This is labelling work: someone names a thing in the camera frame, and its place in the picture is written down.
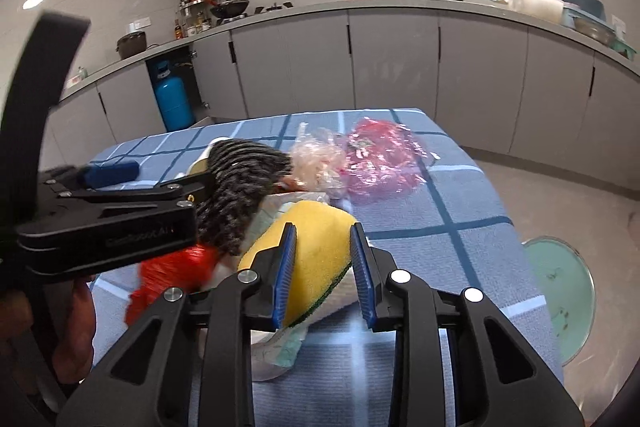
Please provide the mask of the yellow green sponge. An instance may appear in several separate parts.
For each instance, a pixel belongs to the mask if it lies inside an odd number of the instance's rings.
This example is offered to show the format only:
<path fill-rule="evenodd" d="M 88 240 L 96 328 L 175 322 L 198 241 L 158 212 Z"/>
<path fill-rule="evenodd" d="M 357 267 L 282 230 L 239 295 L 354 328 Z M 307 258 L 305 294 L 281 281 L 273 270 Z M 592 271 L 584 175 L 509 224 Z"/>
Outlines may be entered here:
<path fill-rule="evenodd" d="M 356 218 L 324 202 L 296 202 L 250 246 L 238 269 L 248 269 L 257 254 L 278 246 L 288 223 L 296 228 L 296 248 L 284 327 L 306 320 L 343 280 L 350 268 L 350 229 Z"/>

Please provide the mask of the white printed plastic bag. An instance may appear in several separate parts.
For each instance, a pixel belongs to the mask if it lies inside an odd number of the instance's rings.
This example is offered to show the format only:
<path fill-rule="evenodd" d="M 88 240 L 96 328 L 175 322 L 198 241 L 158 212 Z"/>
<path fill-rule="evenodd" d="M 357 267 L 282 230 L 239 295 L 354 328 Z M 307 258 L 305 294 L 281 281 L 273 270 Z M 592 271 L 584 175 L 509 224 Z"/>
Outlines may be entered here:
<path fill-rule="evenodd" d="M 237 256 L 220 254 L 212 277 L 203 286 L 210 289 L 217 286 L 225 277 L 238 271 L 238 265 L 244 254 L 259 236 L 265 233 L 271 223 L 288 211 L 296 202 L 314 200 L 330 204 L 329 196 L 321 192 L 290 192 L 272 194 L 260 204 L 257 215 L 247 229 Z M 312 312 L 302 323 L 294 326 L 282 326 L 277 332 L 253 331 L 250 333 L 250 358 L 252 359 L 252 380 L 270 381 L 286 373 L 295 363 L 300 347 L 309 327 L 329 315 L 340 311 L 357 300 L 357 289 L 352 268 L 331 291 L 322 305 Z"/>

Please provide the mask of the black white striped cloth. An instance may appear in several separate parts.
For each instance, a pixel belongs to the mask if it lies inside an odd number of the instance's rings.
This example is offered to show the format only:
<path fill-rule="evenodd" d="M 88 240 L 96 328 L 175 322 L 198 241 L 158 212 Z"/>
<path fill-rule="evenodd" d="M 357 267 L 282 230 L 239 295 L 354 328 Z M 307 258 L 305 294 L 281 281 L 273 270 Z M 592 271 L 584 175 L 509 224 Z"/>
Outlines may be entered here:
<path fill-rule="evenodd" d="M 292 170 L 290 156 L 244 139 L 216 142 L 206 158 L 205 197 L 196 210 L 198 243 L 223 255 L 241 254 L 262 200 Z"/>

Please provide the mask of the green trash bin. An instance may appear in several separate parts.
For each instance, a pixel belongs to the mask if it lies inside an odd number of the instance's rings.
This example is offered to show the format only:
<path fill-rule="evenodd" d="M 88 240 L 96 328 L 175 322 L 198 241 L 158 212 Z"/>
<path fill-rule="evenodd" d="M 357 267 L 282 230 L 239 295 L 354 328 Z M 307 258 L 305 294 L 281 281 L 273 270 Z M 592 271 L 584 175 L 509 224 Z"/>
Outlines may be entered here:
<path fill-rule="evenodd" d="M 523 247 L 546 299 L 562 365 L 567 366 L 585 347 L 596 315 L 592 274 L 578 250 L 559 237 L 534 237 Z"/>

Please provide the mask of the grey kitchen cabinets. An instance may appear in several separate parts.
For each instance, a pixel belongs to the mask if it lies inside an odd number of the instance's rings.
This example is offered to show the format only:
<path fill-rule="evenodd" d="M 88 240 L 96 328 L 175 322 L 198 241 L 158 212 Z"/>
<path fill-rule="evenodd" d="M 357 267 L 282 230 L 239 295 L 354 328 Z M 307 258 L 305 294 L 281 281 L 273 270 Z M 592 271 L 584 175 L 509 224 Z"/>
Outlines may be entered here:
<path fill-rule="evenodd" d="M 163 132 L 154 72 L 184 64 L 195 118 L 416 108 L 477 158 L 639 187 L 637 67 L 550 30 L 417 8 L 281 15 L 146 52 L 53 113 L 46 163 Z"/>

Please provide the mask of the red mesh bag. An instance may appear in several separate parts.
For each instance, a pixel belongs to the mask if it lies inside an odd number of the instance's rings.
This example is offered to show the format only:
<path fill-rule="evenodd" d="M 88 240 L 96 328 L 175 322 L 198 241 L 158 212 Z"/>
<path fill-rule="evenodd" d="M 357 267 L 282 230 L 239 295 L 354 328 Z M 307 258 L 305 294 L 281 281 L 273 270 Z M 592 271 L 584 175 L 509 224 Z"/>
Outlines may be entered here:
<path fill-rule="evenodd" d="M 134 324 L 169 287 L 186 294 L 199 291 L 212 277 L 220 254 L 208 245 L 194 245 L 140 263 L 140 286 L 129 297 L 125 323 Z"/>

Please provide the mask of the blue checkered tablecloth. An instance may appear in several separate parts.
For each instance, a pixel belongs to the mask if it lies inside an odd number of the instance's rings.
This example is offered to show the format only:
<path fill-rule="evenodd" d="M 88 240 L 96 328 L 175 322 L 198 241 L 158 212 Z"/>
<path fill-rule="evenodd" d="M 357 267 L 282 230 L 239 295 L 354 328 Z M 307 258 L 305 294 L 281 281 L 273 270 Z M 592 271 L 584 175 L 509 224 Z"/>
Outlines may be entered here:
<path fill-rule="evenodd" d="M 450 136 L 419 109 L 371 109 L 368 117 L 402 124 L 434 159 L 414 191 L 342 206 L 363 225 L 369 242 L 389 251 L 399 268 L 432 287 L 459 294 L 483 291 L 526 337 L 554 373 L 562 364 L 546 300 L 512 220 L 487 176 Z M 135 160 L 137 184 L 150 186 L 186 172 L 198 153 L 220 136 L 255 140 L 288 150 L 300 124 L 346 133 L 359 110 L 298 113 L 212 124 L 201 130 L 137 132 L 91 153 L 93 164 Z M 372 333 L 357 306 L 311 326 L 294 365 L 282 376 L 254 384 L 259 426 L 383 426 L 390 416 L 394 340 Z"/>

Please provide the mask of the pink plastic wrapper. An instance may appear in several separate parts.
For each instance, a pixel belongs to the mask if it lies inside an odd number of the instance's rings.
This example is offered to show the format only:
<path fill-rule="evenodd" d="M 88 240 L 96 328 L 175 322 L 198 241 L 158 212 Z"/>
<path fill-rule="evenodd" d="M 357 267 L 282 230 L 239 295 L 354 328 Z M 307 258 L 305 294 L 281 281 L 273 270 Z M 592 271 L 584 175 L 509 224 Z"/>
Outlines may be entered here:
<path fill-rule="evenodd" d="M 358 205 L 410 194 L 430 179 L 439 156 L 408 127 L 361 118 L 347 135 L 344 179 Z"/>

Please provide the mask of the blue gas cylinder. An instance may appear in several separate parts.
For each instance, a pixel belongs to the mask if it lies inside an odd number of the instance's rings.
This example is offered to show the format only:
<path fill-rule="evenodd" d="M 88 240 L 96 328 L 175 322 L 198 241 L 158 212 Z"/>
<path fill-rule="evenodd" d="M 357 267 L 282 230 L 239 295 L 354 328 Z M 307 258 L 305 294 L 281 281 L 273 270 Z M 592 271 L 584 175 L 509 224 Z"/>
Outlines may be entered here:
<path fill-rule="evenodd" d="M 182 79 L 172 70 L 171 62 L 160 61 L 155 65 L 153 91 L 168 132 L 186 129 L 194 124 L 188 92 Z"/>

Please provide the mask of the clear pinkish plastic bag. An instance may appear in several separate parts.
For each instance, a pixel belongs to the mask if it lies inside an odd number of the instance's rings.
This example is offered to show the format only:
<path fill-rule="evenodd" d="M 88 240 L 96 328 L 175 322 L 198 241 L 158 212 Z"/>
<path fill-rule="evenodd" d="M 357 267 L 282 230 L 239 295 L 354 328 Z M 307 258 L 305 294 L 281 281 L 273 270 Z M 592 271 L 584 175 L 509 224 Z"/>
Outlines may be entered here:
<path fill-rule="evenodd" d="M 326 128 L 312 129 L 302 122 L 288 151 L 292 177 L 308 192 L 323 192 L 330 199 L 346 195 L 346 136 Z"/>

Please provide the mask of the dark pot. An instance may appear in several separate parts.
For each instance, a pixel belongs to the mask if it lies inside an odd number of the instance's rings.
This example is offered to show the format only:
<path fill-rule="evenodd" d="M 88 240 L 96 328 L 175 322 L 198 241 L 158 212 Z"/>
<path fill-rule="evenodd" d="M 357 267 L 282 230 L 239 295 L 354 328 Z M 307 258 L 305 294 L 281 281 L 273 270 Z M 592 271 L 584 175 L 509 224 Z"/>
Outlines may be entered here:
<path fill-rule="evenodd" d="M 146 33 L 133 31 L 117 40 L 116 52 L 122 60 L 126 60 L 126 58 L 144 52 L 147 47 Z"/>

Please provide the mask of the spice bottles rack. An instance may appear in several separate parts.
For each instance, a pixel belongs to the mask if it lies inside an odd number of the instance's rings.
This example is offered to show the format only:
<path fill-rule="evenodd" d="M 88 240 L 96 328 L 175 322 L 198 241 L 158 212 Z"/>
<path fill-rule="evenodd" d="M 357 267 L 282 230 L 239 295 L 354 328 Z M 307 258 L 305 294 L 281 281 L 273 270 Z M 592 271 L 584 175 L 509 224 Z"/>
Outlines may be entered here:
<path fill-rule="evenodd" d="M 218 0 L 179 0 L 175 17 L 175 38 L 193 37 L 212 28 L 212 9 L 217 4 Z"/>

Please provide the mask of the black wok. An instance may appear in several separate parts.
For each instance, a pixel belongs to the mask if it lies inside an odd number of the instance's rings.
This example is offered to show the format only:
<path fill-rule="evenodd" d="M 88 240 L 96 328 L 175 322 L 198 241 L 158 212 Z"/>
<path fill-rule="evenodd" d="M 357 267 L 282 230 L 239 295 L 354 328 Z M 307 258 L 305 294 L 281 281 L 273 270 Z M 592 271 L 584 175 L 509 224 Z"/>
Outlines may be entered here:
<path fill-rule="evenodd" d="M 212 4 L 210 12 L 217 20 L 225 20 L 242 15 L 250 2 L 248 0 L 227 0 L 224 2 Z"/>

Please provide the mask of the white plastic tub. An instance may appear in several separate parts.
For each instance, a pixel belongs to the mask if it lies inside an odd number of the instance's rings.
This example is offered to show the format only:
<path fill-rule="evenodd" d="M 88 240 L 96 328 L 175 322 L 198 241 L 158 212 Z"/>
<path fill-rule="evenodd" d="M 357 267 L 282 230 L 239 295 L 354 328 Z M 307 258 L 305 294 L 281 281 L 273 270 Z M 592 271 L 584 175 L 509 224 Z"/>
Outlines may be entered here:
<path fill-rule="evenodd" d="M 562 23 L 564 3 L 561 0 L 508 0 L 509 9 L 546 22 Z"/>

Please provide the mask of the metal basin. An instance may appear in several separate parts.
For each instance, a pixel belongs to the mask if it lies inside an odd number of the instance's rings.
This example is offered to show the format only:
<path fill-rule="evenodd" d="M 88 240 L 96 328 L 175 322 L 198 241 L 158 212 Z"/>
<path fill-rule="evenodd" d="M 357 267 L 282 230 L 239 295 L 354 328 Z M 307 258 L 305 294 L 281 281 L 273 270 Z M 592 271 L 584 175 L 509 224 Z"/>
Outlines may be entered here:
<path fill-rule="evenodd" d="M 580 34 L 600 42 L 610 48 L 615 40 L 615 31 L 597 20 L 574 17 L 574 28 Z"/>

